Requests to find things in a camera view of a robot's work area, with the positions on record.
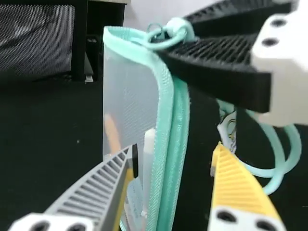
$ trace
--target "orange object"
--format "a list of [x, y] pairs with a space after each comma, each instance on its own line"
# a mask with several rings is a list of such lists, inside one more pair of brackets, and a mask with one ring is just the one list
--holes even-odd
[[104, 115], [104, 126], [105, 126], [105, 132], [106, 132], [108, 143], [109, 143], [109, 148], [111, 151], [110, 155], [112, 155], [121, 150], [121, 144], [120, 144], [119, 133], [117, 131], [115, 122], [112, 119], [110, 114]]

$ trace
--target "mint green strap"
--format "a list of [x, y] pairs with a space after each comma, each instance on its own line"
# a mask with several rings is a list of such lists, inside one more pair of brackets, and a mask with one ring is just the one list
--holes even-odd
[[[234, 105], [230, 103], [221, 100], [217, 100], [217, 102], [219, 104], [219, 110], [221, 116], [224, 116], [224, 113], [229, 114], [235, 110]], [[255, 119], [254, 112], [247, 110], [247, 113], [250, 115], [250, 117]], [[287, 161], [285, 161], [284, 150], [275, 129], [269, 125], [265, 124], [259, 124], [259, 125], [263, 129], [267, 138], [269, 139], [272, 149], [274, 151], [275, 168], [260, 169], [248, 165], [244, 162], [243, 163], [246, 166], [246, 168], [255, 176], [262, 178], [272, 178], [270, 182], [263, 188], [264, 192], [267, 195], [269, 195], [275, 192], [279, 188], [283, 180], [284, 174], [291, 171], [297, 165], [302, 153], [302, 143], [300, 135], [294, 125], [288, 125], [283, 128], [290, 140], [290, 145], [291, 145], [291, 151], [289, 157]]]

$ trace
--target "white mesh fabric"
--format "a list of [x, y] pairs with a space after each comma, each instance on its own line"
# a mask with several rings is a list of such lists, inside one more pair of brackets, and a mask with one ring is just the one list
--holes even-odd
[[[133, 143], [138, 145], [139, 177], [128, 187], [128, 200], [137, 228], [141, 225], [144, 135], [156, 126], [157, 106], [158, 87], [151, 70], [117, 55], [105, 46], [103, 115], [112, 118], [121, 147]], [[110, 131], [106, 131], [109, 127], [104, 124], [103, 155], [109, 154], [112, 149], [107, 137]]]

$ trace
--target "label tag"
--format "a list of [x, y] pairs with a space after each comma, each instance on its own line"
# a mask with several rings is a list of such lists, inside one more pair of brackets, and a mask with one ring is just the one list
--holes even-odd
[[222, 144], [233, 154], [236, 151], [236, 111], [226, 114], [217, 126]]

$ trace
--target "black surface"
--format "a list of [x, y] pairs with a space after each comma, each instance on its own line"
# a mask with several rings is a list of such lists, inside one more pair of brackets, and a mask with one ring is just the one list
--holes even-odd
[[[173, 230], [206, 231], [213, 190], [210, 177], [212, 152], [220, 140], [217, 103], [200, 91], [190, 88], [191, 115], [179, 199]], [[270, 196], [288, 231], [305, 227], [308, 217], [308, 127], [297, 126], [303, 143], [299, 164], [283, 179], [280, 188]], [[288, 139], [277, 129], [285, 153], [290, 151]], [[265, 134], [243, 110], [238, 111], [237, 155], [245, 162], [260, 168], [274, 167], [274, 155]], [[265, 185], [268, 180], [260, 181]]]
[[103, 35], [104, 26], [123, 26], [125, 4], [89, 1], [88, 4], [88, 35]]
[[0, 88], [0, 230], [102, 161], [102, 90], [67, 80]]

